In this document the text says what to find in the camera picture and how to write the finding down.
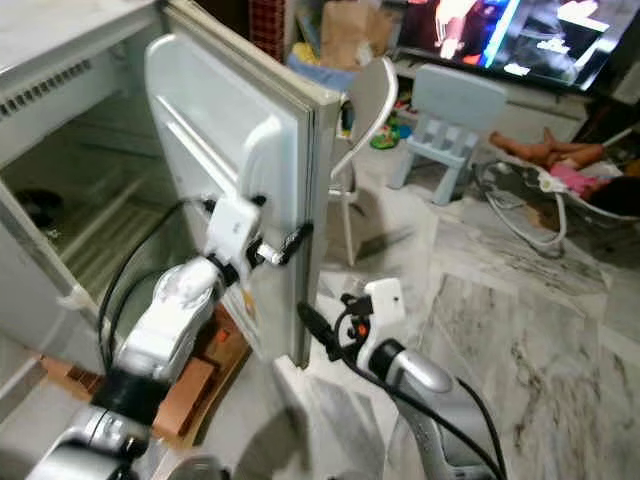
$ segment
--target robotic arm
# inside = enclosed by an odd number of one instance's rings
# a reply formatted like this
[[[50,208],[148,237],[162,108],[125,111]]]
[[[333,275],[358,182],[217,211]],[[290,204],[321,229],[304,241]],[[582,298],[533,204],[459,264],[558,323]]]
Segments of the robotic arm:
[[[258,231],[259,204],[223,197],[215,205],[202,256],[171,268],[151,305],[119,349],[105,382],[27,477],[28,480],[133,480],[151,425],[186,366],[196,335],[227,288],[265,261],[285,265],[313,230],[305,224],[281,249]],[[224,478],[222,472],[217,478]]]
[[[369,283],[363,297],[343,295],[341,300],[346,309],[334,329],[309,305],[298,305],[300,318],[325,346],[329,359],[343,359],[350,368],[359,370],[367,379],[370,379],[368,375],[373,375],[382,382],[388,393],[401,392],[416,404],[437,412],[484,452],[492,452],[492,438],[485,414],[476,400],[436,363],[406,349],[394,339],[405,318],[398,280]],[[353,342],[343,347],[339,341],[339,330],[342,320],[346,318],[350,319],[348,335]],[[413,431],[427,478],[496,478],[485,462],[456,435],[406,401],[393,395],[392,399]]]

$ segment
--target television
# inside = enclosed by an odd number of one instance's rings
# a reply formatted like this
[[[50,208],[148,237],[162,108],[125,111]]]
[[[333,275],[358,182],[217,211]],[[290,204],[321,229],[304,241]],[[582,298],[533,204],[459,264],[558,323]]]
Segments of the television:
[[[587,91],[638,0],[408,0],[397,52],[552,89]]]

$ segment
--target paper bag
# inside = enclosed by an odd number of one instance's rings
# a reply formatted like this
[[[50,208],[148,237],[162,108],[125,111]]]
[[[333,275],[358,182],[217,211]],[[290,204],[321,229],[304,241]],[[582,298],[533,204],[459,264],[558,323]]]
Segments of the paper bag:
[[[322,13],[322,65],[360,70],[371,52],[379,57],[391,35],[391,14],[368,3],[327,2]]]

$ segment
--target pink clothing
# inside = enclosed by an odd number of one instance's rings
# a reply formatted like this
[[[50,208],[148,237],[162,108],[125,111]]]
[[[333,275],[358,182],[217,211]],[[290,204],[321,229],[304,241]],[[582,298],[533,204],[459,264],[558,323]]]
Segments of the pink clothing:
[[[595,187],[600,183],[596,177],[587,177],[571,167],[554,163],[549,173],[562,182],[572,191],[583,197],[588,187]]]

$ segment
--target blue chair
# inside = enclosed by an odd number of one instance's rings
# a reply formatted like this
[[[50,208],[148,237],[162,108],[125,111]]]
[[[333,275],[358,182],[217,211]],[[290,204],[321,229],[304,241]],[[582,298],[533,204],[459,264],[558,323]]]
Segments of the blue chair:
[[[418,125],[407,139],[409,154],[388,186],[404,186],[414,162],[426,157],[448,167],[431,200],[447,205],[457,187],[468,183],[477,132],[492,129],[505,103],[504,89],[494,83],[448,68],[421,67],[412,96],[419,113]]]

